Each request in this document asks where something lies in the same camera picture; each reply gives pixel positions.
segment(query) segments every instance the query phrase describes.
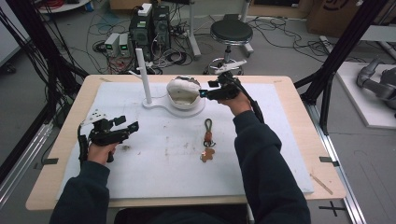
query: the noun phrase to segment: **person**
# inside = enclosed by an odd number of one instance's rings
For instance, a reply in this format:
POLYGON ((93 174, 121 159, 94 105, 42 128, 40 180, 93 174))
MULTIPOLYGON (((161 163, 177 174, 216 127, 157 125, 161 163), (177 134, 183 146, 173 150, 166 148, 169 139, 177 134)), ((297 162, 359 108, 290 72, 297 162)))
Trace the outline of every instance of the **person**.
MULTIPOLYGON (((230 107, 235 115, 234 146, 255 223, 310 223, 306 199, 280 154, 282 144, 277 135, 259 122, 245 94, 219 103, 230 107)), ((104 164, 108 151, 114 153, 115 146, 90 145, 88 160, 82 164, 80 174, 66 183, 50 223, 106 223, 109 170, 104 164)), ((224 223, 218 217, 192 212, 158 215, 150 223, 176 221, 224 223)))

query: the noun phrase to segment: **stool leg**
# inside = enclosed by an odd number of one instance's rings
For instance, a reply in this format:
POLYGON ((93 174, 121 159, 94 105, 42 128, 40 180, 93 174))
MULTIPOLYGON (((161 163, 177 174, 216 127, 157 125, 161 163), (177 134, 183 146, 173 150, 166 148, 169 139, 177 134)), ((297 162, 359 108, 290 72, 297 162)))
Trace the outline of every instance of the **stool leg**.
POLYGON ((225 50, 225 53, 224 53, 224 63, 227 63, 230 61, 230 53, 231 53, 231 46, 227 45, 227 49, 225 50))

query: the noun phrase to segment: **stool seat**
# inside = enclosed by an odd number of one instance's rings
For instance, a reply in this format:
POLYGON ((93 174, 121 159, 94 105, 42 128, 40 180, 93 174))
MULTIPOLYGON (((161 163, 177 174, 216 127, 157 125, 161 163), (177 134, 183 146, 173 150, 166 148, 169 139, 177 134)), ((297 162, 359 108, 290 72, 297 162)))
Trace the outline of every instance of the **stool seat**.
POLYGON ((222 20, 211 25, 210 34, 222 44, 246 45, 253 37, 253 30, 240 20, 222 20))

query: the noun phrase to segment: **power supply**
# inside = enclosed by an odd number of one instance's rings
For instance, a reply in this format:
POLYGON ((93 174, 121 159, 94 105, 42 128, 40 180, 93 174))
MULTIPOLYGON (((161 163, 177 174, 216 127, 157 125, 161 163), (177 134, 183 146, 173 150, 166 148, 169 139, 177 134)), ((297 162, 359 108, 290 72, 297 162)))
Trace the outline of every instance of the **power supply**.
POLYGON ((170 49, 170 22, 169 6, 157 6, 154 8, 153 20, 155 27, 155 40, 157 40, 157 49, 170 49))
POLYGON ((133 15, 131 24, 129 25, 132 45, 134 49, 140 48, 143 50, 146 62, 151 62, 153 60, 151 45, 153 45, 154 31, 151 15, 152 10, 148 12, 147 16, 133 15))
POLYGON ((131 44, 128 34, 120 34, 120 54, 121 57, 131 57, 131 44))
POLYGON ((120 53, 120 34, 113 33, 105 41, 107 55, 109 57, 117 57, 120 53))

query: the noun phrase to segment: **person's right arm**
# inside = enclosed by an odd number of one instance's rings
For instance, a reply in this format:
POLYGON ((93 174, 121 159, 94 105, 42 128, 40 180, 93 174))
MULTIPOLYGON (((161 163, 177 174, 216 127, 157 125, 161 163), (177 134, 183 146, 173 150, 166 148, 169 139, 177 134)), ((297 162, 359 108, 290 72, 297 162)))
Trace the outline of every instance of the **person's right arm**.
POLYGON ((245 95, 220 103, 235 114, 235 150, 256 223, 310 223, 306 200, 280 154, 277 135, 259 122, 245 95))

